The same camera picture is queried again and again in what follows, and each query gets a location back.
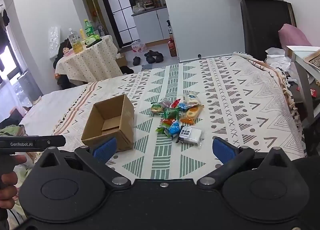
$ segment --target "green plastic bottle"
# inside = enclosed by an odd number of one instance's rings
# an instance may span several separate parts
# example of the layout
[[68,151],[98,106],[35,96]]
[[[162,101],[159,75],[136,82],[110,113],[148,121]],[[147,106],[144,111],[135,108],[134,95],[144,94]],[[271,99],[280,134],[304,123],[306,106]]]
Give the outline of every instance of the green plastic bottle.
[[94,35],[93,26],[87,19],[84,20],[84,29],[88,37]]

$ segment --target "black cable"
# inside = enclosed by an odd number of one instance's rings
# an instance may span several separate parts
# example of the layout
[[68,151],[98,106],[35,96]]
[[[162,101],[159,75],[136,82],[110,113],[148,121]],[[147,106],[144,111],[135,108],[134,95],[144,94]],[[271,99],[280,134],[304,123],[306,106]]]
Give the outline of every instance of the black cable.
[[10,212],[11,212],[11,214],[14,216],[14,218],[17,220],[18,225],[20,225],[20,223],[19,223],[19,221],[18,221],[17,217],[15,216],[15,214],[11,211],[11,209],[9,209],[9,211],[10,211]]

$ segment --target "pink cloth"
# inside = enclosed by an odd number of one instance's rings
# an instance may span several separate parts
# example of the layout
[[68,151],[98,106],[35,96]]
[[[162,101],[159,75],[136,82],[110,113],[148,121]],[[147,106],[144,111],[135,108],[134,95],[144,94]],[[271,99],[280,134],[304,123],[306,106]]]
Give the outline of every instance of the pink cloth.
[[305,34],[290,24],[284,24],[278,33],[283,49],[285,49],[286,46],[312,46]]

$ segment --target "blue gripper pad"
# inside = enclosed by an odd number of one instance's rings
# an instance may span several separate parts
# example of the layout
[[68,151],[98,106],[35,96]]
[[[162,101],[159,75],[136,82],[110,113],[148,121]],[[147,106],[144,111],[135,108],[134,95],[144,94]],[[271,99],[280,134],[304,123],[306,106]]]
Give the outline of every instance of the blue gripper pad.
[[100,162],[106,163],[117,151],[117,140],[112,138],[93,151],[93,156]]
[[226,145],[223,140],[218,137],[212,142],[212,151],[223,164],[226,164],[236,156],[235,150]]

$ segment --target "finger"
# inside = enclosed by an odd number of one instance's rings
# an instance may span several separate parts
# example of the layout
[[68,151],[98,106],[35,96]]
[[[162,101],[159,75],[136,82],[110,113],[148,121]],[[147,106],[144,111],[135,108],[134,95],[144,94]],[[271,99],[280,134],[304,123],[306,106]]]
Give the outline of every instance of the finger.
[[0,200],[0,208],[12,209],[13,206],[14,206],[14,201],[12,198],[8,200]]
[[24,155],[13,155],[15,159],[15,165],[23,164],[27,161],[27,158]]
[[0,200],[13,198],[16,194],[17,188],[15,186],[8,186],[0,190]]
[[15,172],[3,174],[1,180],[6,185],[15,185],[18,183],[18,176]]

